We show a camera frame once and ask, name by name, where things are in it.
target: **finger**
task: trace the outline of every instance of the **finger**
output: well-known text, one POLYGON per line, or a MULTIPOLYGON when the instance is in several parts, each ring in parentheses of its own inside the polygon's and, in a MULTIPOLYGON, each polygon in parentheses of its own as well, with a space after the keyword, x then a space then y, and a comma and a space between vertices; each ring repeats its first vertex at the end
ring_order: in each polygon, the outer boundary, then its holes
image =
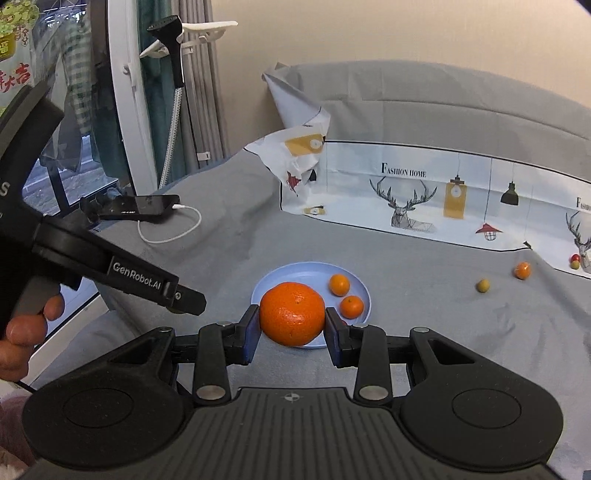
POLYGON ((43 315, 21 315, 8 322, 6 339, 13 345, 35 346, 45 341, 47 322, 43 315))
POLYGON ((32 346, 18 346, 8 340, 0 340, 0 370, 20 371, 28 365, 32 354, 32 346))
POLYGON ((17 370, 2 370, 0 369, 0 380, 7 382, 18 382, 29 374, 28 362, 17 370))
POLYGON ((59 295, 47 300, 45 308, 43 309, 43 314, 49 321, 57 320, 63 315, 65 307, 66 305, 64 303, 64 297, 62 297, 60 293, 59 295))

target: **small orange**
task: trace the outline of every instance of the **small orange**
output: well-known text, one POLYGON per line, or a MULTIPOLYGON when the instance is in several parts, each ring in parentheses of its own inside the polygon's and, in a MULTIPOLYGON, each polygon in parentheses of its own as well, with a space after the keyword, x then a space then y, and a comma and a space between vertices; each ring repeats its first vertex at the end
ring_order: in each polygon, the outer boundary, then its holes
POLYGON ((341 273, 337 273, 330 278, 329 289, 337 297, 344 297, 349 293, 351 282, 341 273))
POLYGON ((531 275, 531 266, 527 262, 521 262, 519 265, 515 267, 513 273, 520 280, 525 280, 527 277, 531 275))
POLYGON ((346 319, 352 320, 361 315, 364 308, 363 300, 355 295, 350 295, 340 303, 340 314, 346 319))

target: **black circular pad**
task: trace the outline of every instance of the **black circular pad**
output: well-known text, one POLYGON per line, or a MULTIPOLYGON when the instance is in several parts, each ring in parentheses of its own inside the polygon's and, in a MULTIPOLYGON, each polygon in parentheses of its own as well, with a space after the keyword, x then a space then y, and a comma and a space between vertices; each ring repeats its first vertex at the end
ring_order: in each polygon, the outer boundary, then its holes
POLYGON ((432 369, 400 408, 408 432, 428 453, 481 472, 549 458, 563 420, 546 390, 491 362, 432 369))
POLYGON ((174 389, 118 367, 63 377, 31 396, 22 423, 38 456, 74 469, 112 468, 155 453, 179 432, 185 409, 174 389))
POLYGON ((133 399, 113 388, 84 390, 64 405, 64 415, 79 427, 103 429, 124 421, 134 409, 133 399))
POLYGON ((506 427, 521 415, 521 406, 516 399, 490 388, 458 394, 452 401, 452 408, 457 418, 481 429, 506 427))

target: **pendant lamp illustration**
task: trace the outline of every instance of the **pendant lamp illustration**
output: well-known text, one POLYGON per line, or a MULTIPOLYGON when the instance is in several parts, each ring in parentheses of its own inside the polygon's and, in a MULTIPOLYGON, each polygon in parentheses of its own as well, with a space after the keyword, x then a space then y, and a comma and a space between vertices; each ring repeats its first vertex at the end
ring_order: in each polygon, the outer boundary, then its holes
POLYGON ((460 178, 460 154, 457 154, 456 178, 446 184, 445 200, 443 201, 443 216, 448 218, 464 218, 466 209, 466 192, 468 187, 460 178))
POLYGON ((513 182, 515 177, 515 162, 513 162, 513 173, 511 175, 511 181, 509 182, 509 188, 507 191, 501 196, 501 203, 506 205, 519 205, 519 196, 515 191, 515 183, 513 182))
POLYGON ((480 227, 476 233, 484 233, 484 238, 488 241, 496 239, 496 234, 502 233, 498 228, 486 223, 486 213, 488 211, 488 200, 491 198, 491 179, 492 179, 492 158, 491 158, 491 176, 488 179, 488 195, 486 196, 486 207, 484 209, 484 220, 482 221, 482 227, 480 227))

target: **gray mattress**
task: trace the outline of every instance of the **gray mattress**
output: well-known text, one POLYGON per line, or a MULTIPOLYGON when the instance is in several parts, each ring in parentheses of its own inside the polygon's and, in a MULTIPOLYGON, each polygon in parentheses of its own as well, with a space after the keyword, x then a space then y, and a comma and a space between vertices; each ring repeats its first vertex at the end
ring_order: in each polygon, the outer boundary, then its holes
MULTIPOLYGON (((284 213, 279 185, 258 157, 243 151, 171 191, 198 207, 203 224, 194 234, 151 247, 132 222, 119 222, 102 235, 163 268, 207 297, 200 317, 174 315, 147 301, 101 288, 116 308, 93 322, 39 377, 37 386, 114 348, 139 332, 170 325, 178 335, 195 333, 218 320, 238 320, 252 289, 268 271, 290 262, 316 260, 351 270, 372 295, 371 323, 389 335, 428 326, 537 382, 558 399, 565 429, 551 464, 580 480, 591 469, 591 309, 589 282, 553 270, 529 250, 489 252, 322 222, 284 213), (527 281, 512 277, 520 260, 534 267, 527 281), (491 280, 481 295, 474 284, 491 280)), ((146 225, 151 239, 175 235, 191 220, 175 215, 165 225, 146 225)), ((233 366, 234 392, 255 387, 352 389, 355 369, 332 367, 325 349, 285 348, 261 338, 254 362, 233 366)), ((392 367, 396 394, 408 391, 404 369, 392 367)), ((190 386, 189 366, 180 380, 190 386)))
MULTIPOLYGON (((267 81, 287 127, 307 122, 322 106, 332 116, 331 139, 474 152, 591 180, 591 111, 520 82, 414 62, 280 66, 267 81), (277 89, 304 99, 304 107, 287 108, 277 89)), ((152 247, 140 240, 133 222, 106 228, 106 239, 204 292, 207 310, 200 317, 174 315, 101 287, 114 311, 81 331, 34 385, 159 325, 186 335, 218 320, 238 320, 267 272, 291 262, 323 261, 354 272, 368 286, 370 322, 387 334, 428 326, 548 389, 565 418, 551 465, 572 480, 591 471, 588 280, 552 269, 527 249, 483 251, 291 215, 280 209, 279 188, 257 156, 241 151, 171 188, 203 214, 193 234, 152 247), (521 260, 534 268, 527 281, 511 275, 521 260), (485 295, 474 288, 482 277, 492 284, 485 295)), ((150 239, 164 239, 192 222, 184 210, 142 230, 150 239)), ((229 374, 234 392, 243 385, 351 390, 355 379, 355 369, 333 368, 325 349, 285 348, 264 336, 252 365, 229 367, 229 374)), ((188 387, 191 379, 186 365, 180 380, 188 387)), ((408 391, 401 366, 392 367, 392 379, 395 394, 408 391)))

